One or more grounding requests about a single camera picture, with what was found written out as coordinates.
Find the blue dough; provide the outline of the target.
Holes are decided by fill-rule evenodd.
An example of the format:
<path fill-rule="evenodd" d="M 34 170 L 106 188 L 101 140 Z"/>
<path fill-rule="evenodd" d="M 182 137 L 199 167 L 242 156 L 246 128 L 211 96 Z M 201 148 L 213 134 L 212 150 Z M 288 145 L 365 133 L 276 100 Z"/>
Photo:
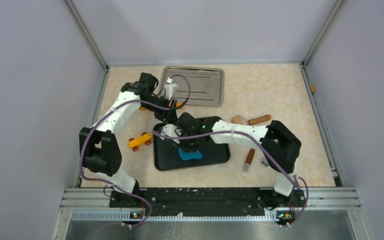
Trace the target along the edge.
<path fill-rule="evenodd" d="M 178 149 L 179 157 L 182 161 L 189 160 L 201 160 L 203 155 L 199 150 L 196 151 L 185 151 L 182 148 Z"/>

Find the black baking tray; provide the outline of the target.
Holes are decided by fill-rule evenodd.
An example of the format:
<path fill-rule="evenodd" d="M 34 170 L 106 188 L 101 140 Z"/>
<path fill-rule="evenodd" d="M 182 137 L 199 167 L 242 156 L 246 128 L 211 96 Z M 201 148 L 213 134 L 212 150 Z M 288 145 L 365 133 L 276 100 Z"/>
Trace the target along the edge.
<path fill-rule="evenodd" d="M 219 119 L 218 116 L 195 118 L 185 112 L 178 117 L 174 125 L 182 131 L 196 133 L 209 130 L 209 121 Z M 217 144 L 212 141 L 201 145 L 198 150 L 202 153 L 202 159 L 183 161 L 179 156 L 178 148 L 174 146 L 173 140 L 161 139 L 157 135 L 153 136 L 154 166 L 159 171 L 222 164 L 226 163 L 231 157 L 228 144 Z"/>

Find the wooden rolling pin roller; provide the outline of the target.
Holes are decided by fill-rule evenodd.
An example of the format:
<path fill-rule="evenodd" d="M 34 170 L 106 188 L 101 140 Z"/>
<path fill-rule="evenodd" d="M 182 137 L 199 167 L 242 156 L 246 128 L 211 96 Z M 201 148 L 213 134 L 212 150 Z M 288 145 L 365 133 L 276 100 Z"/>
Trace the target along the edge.
<path fill-rule="evenodd" d="M 272 120 L 272 116 L 270 114 L 265 114 L 259 117 L 247 119 L 243 117 L 242 115 L 236 115 L 231 118 L 231 122 L 233 124 L 240 124 L 240 125 L 258 125 L 262 123 L 267 123 Z"/>

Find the metal scraper wooden handle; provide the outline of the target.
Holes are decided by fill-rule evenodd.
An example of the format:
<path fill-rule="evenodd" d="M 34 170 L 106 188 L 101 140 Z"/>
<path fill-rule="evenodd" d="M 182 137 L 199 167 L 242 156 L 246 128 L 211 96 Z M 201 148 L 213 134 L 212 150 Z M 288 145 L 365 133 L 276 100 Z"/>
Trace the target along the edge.
<path fill-rule="evenodd" d="M 253 159 L 254 159 L 254 155 L 255 155 L 255 149 L 251 148 L 245 158 L 245 162 L 244 162 L 244 165 L 243 165 L 243 171 L 244 172 L 247 172 Z"/>

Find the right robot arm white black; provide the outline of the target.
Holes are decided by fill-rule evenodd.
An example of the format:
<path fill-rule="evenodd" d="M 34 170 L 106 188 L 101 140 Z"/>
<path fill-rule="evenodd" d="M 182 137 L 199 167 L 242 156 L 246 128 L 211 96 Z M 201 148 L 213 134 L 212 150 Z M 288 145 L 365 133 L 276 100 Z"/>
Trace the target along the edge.
<path fill-rule="evenodd" d="M 260 150 L 275 170 L 274 202 L 287 206 L 293 200 L 293 188 L 298 186 L 293 173 L 302 143 L 282 122 L 272 120 L 268 125 L 243 125 L 224 121 L 218 116 L 198 119 L 183 113 L 174 124 L 165 125 L 162 133 L 187 151 L 194 152 L 204 143 Z"/>

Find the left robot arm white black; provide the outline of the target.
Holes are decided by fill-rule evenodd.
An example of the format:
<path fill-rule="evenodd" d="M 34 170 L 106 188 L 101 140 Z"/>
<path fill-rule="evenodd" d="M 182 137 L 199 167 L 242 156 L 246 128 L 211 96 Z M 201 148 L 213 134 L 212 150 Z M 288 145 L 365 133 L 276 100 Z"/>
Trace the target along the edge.
<path fill-rule="evenodd" d="M 170 77 L 163 86 L 163 95 L 154 93 L 158 79 L 150 73 L 141 73 L 139 80 L 125 83 L 114 104 L 91 127 L 83 127 L 79 133 L 79 172 L 82 178 L 92 181 L 84 170 L 98 174 L 98 180 L 112 185 L 121 194 L 121 200 L 129 207 L 140 202 L 135 190 L 137 181 L 122 167 L 122 153 L 117 137 L 129 118 L 143 107 L 155 113 L 160 121 L 174 118 L 177 101 L 172 98 L 179 85 Z"/>

